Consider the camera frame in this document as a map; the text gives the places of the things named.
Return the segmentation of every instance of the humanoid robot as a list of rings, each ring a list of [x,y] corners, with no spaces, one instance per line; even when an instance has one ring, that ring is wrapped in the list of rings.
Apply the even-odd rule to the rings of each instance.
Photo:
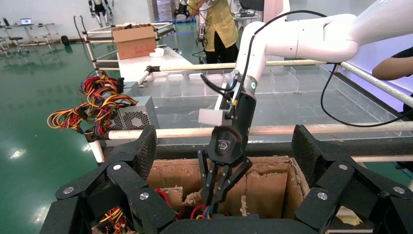
[[[104,0],[104,1],[106,4],[106,7],[109,10],[109,15],[112,17],[113,13],[112,13],[111,7],[109,6],[108,0]],[[89,8],[91,11],[92,18],[96,18],[97,23],[99,23],[99,26],[102,28],[103,27],[102,21],[100,20],[100,13],[102,13],[106,26],[109,26],[108,15],[106,15],[106,9],[105,9],[105,6],[103,6],[102,0],[93,0],[93,3],[92,3],[92,0],[88,0],[88,2],[89,2]]]

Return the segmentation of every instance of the white object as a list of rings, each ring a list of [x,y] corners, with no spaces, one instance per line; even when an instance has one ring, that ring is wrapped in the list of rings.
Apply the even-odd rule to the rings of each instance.
[[[164,49],[163,48],[156,48],[155,52],[149,53],[149,56],[151,57],[162,57],[164,55]]]
[[[100,142],[95,140],[94,142],[89,142],[89,146],[92,149],[94,158],[96,159],[97,163],[101,163],[105,160],[105,156],[103,155],[102,147],[100,146]]]

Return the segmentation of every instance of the cardboard box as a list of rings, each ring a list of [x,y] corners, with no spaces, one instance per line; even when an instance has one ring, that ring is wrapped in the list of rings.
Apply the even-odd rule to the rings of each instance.
[[[228,192],[219,211],[243,216],[259,214],[261,218],[294,218],[295,210],[310,191],[296,161],[286,156],[250,159],[253,166]],[[151,188],[163,188],[177,212],[184,205],[202,204],[197,159],[156,160],[147,182]]]
[[[156,48],[152,26],[122,30],[115,28],[112,34],[121,60],[148,56]]]

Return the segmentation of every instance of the white wall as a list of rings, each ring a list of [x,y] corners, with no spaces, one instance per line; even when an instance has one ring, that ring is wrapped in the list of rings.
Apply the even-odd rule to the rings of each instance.
[[[129,21],[137,23],[150,22],[148,2],[146,0],[108,0],[113,11],[113,22],[121,24]],[[99,25],[91,17],[87,0],[0,0],[0,21],[6,17],[9,23],[20,22],[21,18],[31,18],[32,22],[55,23],[59,34],[67,35],[69,39],[79,38],[73,16],[76,15],[77,24],[81,31],[79,16],[82,15],[87,30],[96,29]],[[24,29],[13,29],[15,36],[27,38]],[[0,30],[0,37],[4,37],[4,29]]]

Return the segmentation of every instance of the epoxy floor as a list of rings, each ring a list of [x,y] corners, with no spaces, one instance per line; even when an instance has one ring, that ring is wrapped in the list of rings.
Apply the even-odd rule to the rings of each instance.
[[[194,31],[194,24],[180,24],[179,48],[186,59],[197,63],[191,54],[201,48],[195,46]],[[174,46],[173,40],[163,43]],[[0,57],[0,233],[38,233],[56,200],[56,190],[97,166],[83,135],[46,124],[51,112],[81,103],[77,88],[93,70],[81,44],[71,49],[57,45],[51,53],[33,47],[24,57]],[[96,50],[104,54],[113,47],[98,45]],[[401,183],[409,182],[391,163],[367,165]]]

